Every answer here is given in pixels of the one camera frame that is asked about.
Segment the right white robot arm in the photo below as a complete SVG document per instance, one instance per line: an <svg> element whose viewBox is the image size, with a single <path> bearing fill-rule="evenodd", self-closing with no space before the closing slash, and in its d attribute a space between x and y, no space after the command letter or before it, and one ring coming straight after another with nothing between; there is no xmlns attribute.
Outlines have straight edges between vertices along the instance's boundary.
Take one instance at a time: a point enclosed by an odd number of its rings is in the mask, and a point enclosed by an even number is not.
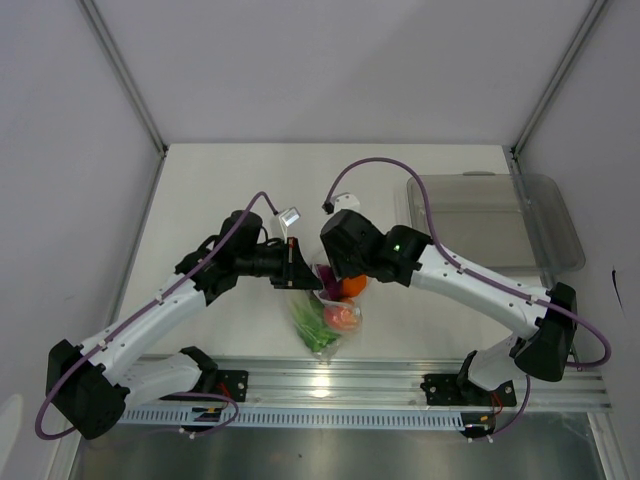
<svg viewBox="0 0 640 480"><path fill-rule="evenodd" d="M320 239L334 273L365 275L437 293L497 321L510 336L489 349L468 354L456 380L458 395L479 403L507 381L529 376L558 382L564 376L575 335L573 288L526 287L468 263L429 235L405 225L383 233L349 209L334 214Z"/></svg>

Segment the clear zip top bag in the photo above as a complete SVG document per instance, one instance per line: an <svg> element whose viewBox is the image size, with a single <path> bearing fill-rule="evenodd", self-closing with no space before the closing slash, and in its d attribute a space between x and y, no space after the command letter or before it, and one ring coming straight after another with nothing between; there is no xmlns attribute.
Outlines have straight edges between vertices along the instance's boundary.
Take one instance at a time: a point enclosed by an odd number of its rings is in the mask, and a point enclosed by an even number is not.
<svg viewBox="0 0 640 480"><path fill-rule="evenodd" d="M361 299L370 280L366 275L336 276L324 251L309 264L321 281L319 290L293 290L285 295L292 326L310 354L329 363L340 347L361 330Z"/></svg>

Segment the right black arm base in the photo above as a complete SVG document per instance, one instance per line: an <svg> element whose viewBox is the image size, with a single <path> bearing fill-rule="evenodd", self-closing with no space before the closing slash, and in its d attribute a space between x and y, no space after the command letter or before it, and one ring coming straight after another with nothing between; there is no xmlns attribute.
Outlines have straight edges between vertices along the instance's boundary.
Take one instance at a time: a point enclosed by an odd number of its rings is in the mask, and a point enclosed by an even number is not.
<svg viewBox="0 0 640 480"><path fill-rule="evenodd" d="M432 373L422 377L421 390L429 406L462 407L515 407L517 398L512 381L496 390L483 390L476 385L458 381L457 374Z"/></svg>

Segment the green lettuce leaf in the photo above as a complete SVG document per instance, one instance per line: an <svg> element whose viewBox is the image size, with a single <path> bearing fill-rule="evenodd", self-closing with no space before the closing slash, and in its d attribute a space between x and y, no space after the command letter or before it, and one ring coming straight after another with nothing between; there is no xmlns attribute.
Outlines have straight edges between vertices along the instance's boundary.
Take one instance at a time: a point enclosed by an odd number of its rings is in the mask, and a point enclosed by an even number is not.
<svg viewBox="0 0 640 480"><path fill-rule="evenodd" d="M324 305L315 296L297 296L290 307L297 334L312 354L323 354L341 339L325 324Z"/></svg>

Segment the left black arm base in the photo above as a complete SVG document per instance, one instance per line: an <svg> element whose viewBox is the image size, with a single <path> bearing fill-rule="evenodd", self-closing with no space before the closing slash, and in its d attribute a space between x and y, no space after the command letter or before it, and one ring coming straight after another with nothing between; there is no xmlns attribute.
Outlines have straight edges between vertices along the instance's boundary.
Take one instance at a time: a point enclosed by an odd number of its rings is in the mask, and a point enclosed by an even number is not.
<svg viewBox="0 0 640 480"><path fill-rule="evenodd" d="M198 400L197 394L215 394L243 403L249 386L249 372L246 370L217 370L215 374L204 373L195 386L183 395L172 394L162 400Z"/></svg>

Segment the purple red onion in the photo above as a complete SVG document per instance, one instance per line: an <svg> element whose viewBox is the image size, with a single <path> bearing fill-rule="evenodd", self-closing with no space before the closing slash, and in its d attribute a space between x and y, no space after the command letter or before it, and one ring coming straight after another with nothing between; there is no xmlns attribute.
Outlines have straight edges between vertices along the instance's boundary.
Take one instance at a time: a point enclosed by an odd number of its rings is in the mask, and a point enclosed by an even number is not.
<svg viewBox="0 0 640 480"><path fill-rule="evenodd" d="M323 284L323 295L331 301L337 301L341 298L342 287L341 282L335 277L330 265L316 265L319 278Z"/></svg>

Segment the orange fruit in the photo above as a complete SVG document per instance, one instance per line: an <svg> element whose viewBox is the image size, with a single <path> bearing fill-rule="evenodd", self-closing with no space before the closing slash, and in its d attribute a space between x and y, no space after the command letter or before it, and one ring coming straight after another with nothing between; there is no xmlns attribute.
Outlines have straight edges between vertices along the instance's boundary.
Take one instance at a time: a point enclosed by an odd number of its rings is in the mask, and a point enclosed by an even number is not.
<svg viewBox="0 0 640 480"><path fill-rule="evenodd" d="M358 297L367 287L368 278L366 275L359 275L341 280L341 295L346 298Z"/></svg>

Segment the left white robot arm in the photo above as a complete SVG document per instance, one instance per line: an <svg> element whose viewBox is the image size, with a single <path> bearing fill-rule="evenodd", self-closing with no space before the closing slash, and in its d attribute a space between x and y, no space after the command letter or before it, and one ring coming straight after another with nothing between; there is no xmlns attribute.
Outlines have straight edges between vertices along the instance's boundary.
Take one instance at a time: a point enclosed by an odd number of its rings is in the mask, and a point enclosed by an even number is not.
<svg viewBox="0 0 640 480"><path fill-rule="evenodd" d="M262 218L237 210L176 266L153 300L77 345L67 340L49 352L46 404L53 405L87 440L96 439L139 405L159 399L237 401L217 363L190 346L139 364L147 349L182 321L204 311L239 278L266 278L280 290L317 290L320 279L294 237L261 241Z"/></svg>

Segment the peach fruit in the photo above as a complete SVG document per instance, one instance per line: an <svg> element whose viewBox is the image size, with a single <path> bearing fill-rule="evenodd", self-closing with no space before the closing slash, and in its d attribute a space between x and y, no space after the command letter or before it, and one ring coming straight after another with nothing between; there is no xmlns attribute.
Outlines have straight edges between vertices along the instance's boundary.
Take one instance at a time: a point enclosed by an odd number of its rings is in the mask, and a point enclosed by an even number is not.
<svg viewBox="0 0 640 480"><path fill-rule="evenodd" d="M361 326L360 310L352 299L326 305L323 316L325 324L336 332L355 332Z"/></svg>

